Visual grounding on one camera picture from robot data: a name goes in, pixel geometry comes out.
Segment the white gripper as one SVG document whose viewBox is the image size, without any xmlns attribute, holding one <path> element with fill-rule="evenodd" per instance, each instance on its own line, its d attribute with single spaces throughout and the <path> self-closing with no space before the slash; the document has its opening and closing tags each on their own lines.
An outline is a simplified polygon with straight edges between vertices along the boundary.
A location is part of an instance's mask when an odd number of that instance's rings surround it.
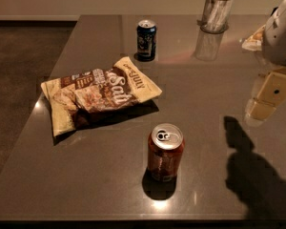
<svg viewBox="0 0 286 229">
<path fill-rule="evenodd" d="M 265 24 L 262 41 L 265 58 L 286 66 L 286 0 L 273 11 Z M 286 100 L 286 68 L 258 76 L 245 113 L 247 122 L 264 122 Z"/>
</svg>

